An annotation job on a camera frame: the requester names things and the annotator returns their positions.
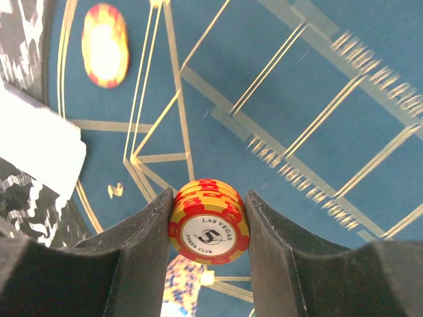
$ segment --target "white object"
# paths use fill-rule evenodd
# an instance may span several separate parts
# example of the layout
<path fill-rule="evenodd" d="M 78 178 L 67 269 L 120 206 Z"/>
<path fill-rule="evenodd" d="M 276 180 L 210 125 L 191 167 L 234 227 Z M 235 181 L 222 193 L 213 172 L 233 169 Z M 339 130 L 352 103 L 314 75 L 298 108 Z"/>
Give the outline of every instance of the white object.
<path fill-rule="evenodd" d="M 0 87 L 0 157 L 68 200 L 87 154 L 81 130 L 22 94 Z"/>

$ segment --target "red and yellow disc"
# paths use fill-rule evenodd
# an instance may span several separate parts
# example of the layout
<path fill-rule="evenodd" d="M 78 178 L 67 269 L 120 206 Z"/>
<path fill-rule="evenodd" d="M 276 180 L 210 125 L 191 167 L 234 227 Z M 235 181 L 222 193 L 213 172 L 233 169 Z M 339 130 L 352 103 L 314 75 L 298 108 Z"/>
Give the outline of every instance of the red and yellow disc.
<path fill-rule="evenodd" d="M 201 264 L 236 260 L 250 240 L 240 195 L 216 180 L 185 185 L 176 195 L 169 238 L 180 254 Z"/>
<path fill-rule="evenodd" d="M 88 11 L 81 45 L 85 71 L 96 85 L 113 88 L 124 80 L 129 65 L 128 32 L 117 8 L 99 3 Z"/>

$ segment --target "stack of red discs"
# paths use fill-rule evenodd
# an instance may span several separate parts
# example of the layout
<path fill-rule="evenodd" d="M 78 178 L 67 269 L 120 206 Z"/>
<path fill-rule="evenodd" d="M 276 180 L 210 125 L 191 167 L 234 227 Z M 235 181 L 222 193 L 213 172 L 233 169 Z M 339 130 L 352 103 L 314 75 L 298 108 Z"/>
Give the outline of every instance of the stack of red discs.
<path fill-rule="evenodd" d="M 188 183 L 175 197 L 169 238 L 176 251 L 201 264 L 236 260 L 250 242 L 243 199 L 219 180 Z"/>

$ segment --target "blue surface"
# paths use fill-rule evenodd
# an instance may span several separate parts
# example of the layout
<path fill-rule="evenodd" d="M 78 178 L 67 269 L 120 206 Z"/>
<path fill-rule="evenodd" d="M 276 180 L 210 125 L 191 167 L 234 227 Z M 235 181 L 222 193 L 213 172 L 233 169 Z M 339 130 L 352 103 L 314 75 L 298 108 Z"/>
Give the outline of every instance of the blue surface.
<path fill-rule="evenodd" d="M 51 39 L 49 94 L 50 106 L 53 109 L 58 108 L 57 52 L 65 3 L 65 0 L 57 1 Z M 75 11 L 65 70 L 66 115 L 71 120 L 128 122 L 149 3 L 132 0 L 109 1 L 117 6 L 125 17 L 131 54 L 128 76 L 120 86 L 110 90 L 96 87 L 83 68 L 83 19 L 95 3 L 93 0 L 79 1 Z M 271 7 L 274 3 L 280 6 L 280 10 L 271 12 L 266 8 L 266 4 Z M 172 0 L 180 66 L 222 4 L 223 0 Z M 399 221 L 422 203 L 421 131 L 419 136 L 408 138 L 345 195 L 344 199 L 355 207 L 354 210 L 358 210 L 357 214 L 343 203 L 348 213 L 353 210 L 352 213 L 358 215 L 352 217 L 351 221 L 357 220 L 359 225 L 350 230 L 340 224 L 343 218 L 337 219 L 334 215 L 328 215 L 328 209 L 323 207 L 332 200 L 330 195 L 315 203 L 311 196 L 307 197 L 307 193 L 316 184 L 303 191 L 296 189 L 292 182 L 278 174 L 284 162 L 278 167 L 270 168 L 258 157 L 257 154 L 260 154 L 261 150 L 254 154 L 254 145 L 249 148 L 248 146 L 253 135 L 257 134 L 254 129 L 259 126 L 262 129 L 259 130 L 259 137 L 261 140 L 266 139 L 264 141 L 267 144 L 272 142 L 269 146 L 276 144 L 289 147 L 356 74 L 350 64 L 329 50 L 330 44 L 347 30 L 358 36 L 364 46 L 375 52 L 374 59 L 382 59 L 371 75 L 384 66 L 389 66 L 401 75 L 390 89 L 408 82 L 422 91 L 423 61 L 420 55 L 423 42 L 423 6 L 419 1 L 362 3 L 351 0 L 313 0 L 313 6 L 306 0 L 232 0 L 190 59 L 189 69 L 230 103 L 235 104 L 299 24 L 294 23 L 298 20 L 295 10 L 290 6 L 284 7 L 288 4 L 294 5 L 313 26 L 307 27 L 249 98 L 242 107 L 241 116 L 231 118 L 228 115 L 229 121 L 233 122 L 237 129 L 241 129 L 244 135 L 248 136 L 247 139 L 240 139 L 215 119 L 215 107 L 220 107 L 217 109 L 223 113 L 228 109 L 222 104 L 215 104 L 209 99 L 210 96 L 204 96 L 199 91 L 199 81 L 190 81 L 182 72 L 182 91 L 195 177 L 216 178 L 228 182 L 242 195 L 249 189 L 256 190 L 275 210 L 333 242 L 355 248 L 366 243 L 363 236 L 366 240 L 382 240 L 385 238 L 384 232 L 389 233 L 391 228 L 395 228 Z M 316 28 L 321 28 L 322 33 L 332 34 L 322 40 L 319 37 L 321 35 L 315 32 Z M 167 36 L 162 12 L 141 123 L 153 124 L 175 94 Z M 388 90 L 377 90 L 368 79 L 369 77 L 295 152 L 294 156 L 303 165 L 299 165 L 297 160 L 290 161 L 300 173 L 312 175 L 313 181 L 316 178 L 322 179 L 335 192 L 406 125 L 418 120 L 418 117 L 410 117 L 406 111 L 399 110 L 395 103 L 390 103 L 387 98 Z M 242 116 L 245 115 L 256 125 L 244 120 Z M 137 144 L 144 135 L 141 133 L 137 136 Z M 141 209 L 147 200 L 122 164 L 126 133 L 83 131 L 82 138 L 87 143 L 88 155 L 81 182 L 94 212 L 106 229 Z M 146 143 L 142 155 L 183 152 L 179 112 L 177 105 L 174 105 Z M 176 189 L 189 181 L 185 160 L 149 163 L 147 166 Z M 124 186 L 124 194 L 122 197 L 110 199 L 107 186 L 116 185 L 118 182 Z M 151 180 L 150 182 L 156 193 L 161 191 L 157 184 Z M 77 195 L 75 201 L 84 214 Z M 367 217 L 374 226 L 369 225 L 360 215 Z M 417 217 L 392 238 L 422 239 L 422 218 Z M 216 269 L 217 275 L 220 276 L 248 276 L 248 255 L 213 269 Z M 250 303 L 206 289 L 200 295 L 198 316 L 248 316 L 251 308 Z"/>

